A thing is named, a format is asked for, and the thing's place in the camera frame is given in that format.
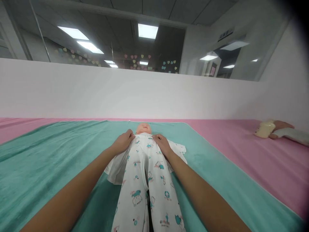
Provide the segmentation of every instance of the doll face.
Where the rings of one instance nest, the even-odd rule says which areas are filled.
[[[143,122],[143,123],[138,125],[138,127],[136,129],[136,134],[141,134],[143,132],[151,134],[151,128],[150,128],[148,123]]]

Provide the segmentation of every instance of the white cloth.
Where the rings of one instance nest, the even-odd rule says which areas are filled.
[[[131,145],[112,232],[149,231],[148,206],[154,231],[185,232],[169,164],[149,137],[136,136]]]
[[[168,140],[171,149],[187,164],[187,161],[183,154],[186,152],[186,147],[181,144],[174,143]],[[107,180],[115,185],[121,185],[124,171],[126,167],[126,162],[128,160],[128,154],[131,150],[136,150],[140,148],[145,148],[147,153],[162,155],[159,146],[152,139],[152,135],[148,133],[141,133],[136,135],[134,140],[131,142],[128,149],[114,157],[111,162],[107,165],[104,172],[108,174]],[[145,156],[145,152],[139,153],[139,156]],[[167,167],[170,172],[173,172],[171,165],[167,162]]]

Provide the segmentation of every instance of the ceiling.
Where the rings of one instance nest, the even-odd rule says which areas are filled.
[[[18,25],[39,35],[37,25],[28,1],[7,0]],[[85,4],[126,10],[127,12],[169,19],[186,24],[211,25],[236,0],[74,0]],[[161,64],[167,60],[181,60],[185,29],[160,25],[155,41],[138,37],[137,21],[110,15],[96,14],[78,9],[67,9],[55,4],[32,0],[42,34],[45,38],[68,49],[88,51],[76,43],[76,39],[61,31],[57,26],[78,28],[89,40],[104,52],[93,54],[101,60],[121,61],[122,68],[130,68],[131,54],[150,54],[150,65],[156,71],[163,71]]]

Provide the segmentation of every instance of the pink table surface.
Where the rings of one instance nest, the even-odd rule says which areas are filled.
[[[306,217],[309,148],[285,138],[254,136],[257,120],[0,118],[0,144],[49,123],[88,120],[187,123],[270,194]]]

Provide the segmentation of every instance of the teal towel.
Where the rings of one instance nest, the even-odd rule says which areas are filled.
[[[0,146],[0,231],[19,231],[63,186],[138,122],[78,121],[42,126]],[[298,231],[302,219],[185,123],[149,123],[187,148],[188,165],[252,231]],[[173,174],[187,231],[206,231]],[[72,231],[111,231],[121,186],[102,174]]]

